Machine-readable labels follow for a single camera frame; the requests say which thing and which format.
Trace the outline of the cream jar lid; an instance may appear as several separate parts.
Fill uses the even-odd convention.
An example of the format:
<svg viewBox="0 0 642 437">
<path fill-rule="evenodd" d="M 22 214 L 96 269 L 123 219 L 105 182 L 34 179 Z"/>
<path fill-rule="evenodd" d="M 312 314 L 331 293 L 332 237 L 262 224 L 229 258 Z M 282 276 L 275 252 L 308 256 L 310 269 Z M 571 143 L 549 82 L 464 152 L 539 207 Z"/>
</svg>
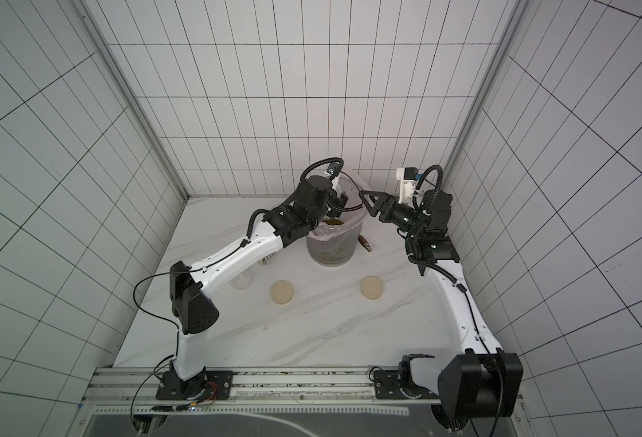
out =
<svg viewBox="0 0 642 437">
<path fill-rule="evenodd" d="M 295 287 L 287 280 L 279 280 L 272 284 L 270 288 L 270 298 L 278 305 L 286 305 L 295 296 Z"/>
<path fill-rule="evenodd" d="M 378 300 L 384 293 L 383 280 L 375 276 L 368 276 L 360 282 L 360 292 L 368 300 Z"/>
</svg>

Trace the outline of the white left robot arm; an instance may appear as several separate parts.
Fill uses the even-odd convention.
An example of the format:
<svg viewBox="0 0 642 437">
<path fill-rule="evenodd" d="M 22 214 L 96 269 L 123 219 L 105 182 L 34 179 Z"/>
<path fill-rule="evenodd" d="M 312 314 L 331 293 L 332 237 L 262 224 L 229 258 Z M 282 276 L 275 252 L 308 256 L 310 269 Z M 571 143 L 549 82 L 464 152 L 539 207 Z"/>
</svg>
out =
<svg viewBox="0 0 642 437">
<path fill-rule="evenodd" d="M 246 234 L 207 259 L 191 266 L 171 267 L 170 299 L 180 335 L 172 369 L 187 382 L 204 368 L 205 333 L 219 319 L 213 296 L 233 278 L 317 228 L 338 198 L 334 181 L 344 167 L 342 158 L 325 158 L 302 172 L 297 188 L 273 209 L 252 213 Z"/>
</svg>

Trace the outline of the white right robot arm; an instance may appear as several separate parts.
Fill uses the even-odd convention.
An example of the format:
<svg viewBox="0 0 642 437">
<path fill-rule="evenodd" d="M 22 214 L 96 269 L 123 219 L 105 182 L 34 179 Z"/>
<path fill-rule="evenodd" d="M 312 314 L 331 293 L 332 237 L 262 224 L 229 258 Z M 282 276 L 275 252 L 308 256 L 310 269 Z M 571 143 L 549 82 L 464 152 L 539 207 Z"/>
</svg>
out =
<svg viewBox="0 0 642 437">
<path fill-rule="evenodd" d="M 453 198 L 442 188 L 443 169 L 402 168 L 398 178 L 399 195 L 363 190 L 359 196 L 370 216 L 396 226 L 408 261 L 436 293 L 457 347 L 446 359 L 426 353 L 403 356 L 395 379 L 398 392 L 410 400 L 437 396 L 434 413 L 450 421 L 509 417 L 523 366 L 517 354 L 503 351 L 471 294 L 448 235 Z"/>
</svg>

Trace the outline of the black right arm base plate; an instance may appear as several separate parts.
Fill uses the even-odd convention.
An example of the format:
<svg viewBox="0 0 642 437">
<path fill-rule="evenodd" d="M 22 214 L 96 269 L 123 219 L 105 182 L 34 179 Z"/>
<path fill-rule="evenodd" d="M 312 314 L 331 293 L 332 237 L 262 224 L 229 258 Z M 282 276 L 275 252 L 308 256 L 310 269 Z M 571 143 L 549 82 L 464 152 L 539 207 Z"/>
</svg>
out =
<svg viewBox="0 0 642 437">
<path fill-rule="evenodd" d="M 439 396 L 432 391 L 418 386 L 408 386 L 399 378 L 399 372 L 395 370 L 385 371 L 379 367 L 373 367 L 368 373 L 368 378 L 375 391 L 375 398 L 378 400 L 439 400 Z"/>
</svg>

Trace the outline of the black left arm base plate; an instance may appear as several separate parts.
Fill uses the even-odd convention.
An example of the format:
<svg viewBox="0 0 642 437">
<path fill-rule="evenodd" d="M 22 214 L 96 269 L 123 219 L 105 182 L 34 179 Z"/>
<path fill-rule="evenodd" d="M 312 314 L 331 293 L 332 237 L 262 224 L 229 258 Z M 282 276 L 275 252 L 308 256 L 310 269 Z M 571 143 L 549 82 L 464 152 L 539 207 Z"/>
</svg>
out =
<svg viewBox="0 0 642 437">
<path fill-rule="evenodd" d="M 232 371 L 201 371 L 189 380 L 182 380 L 175 370 L 161 377 L 155 398 L 158 401 L 210 402 L 228 400 L 234 373 Z"/>
</svg>

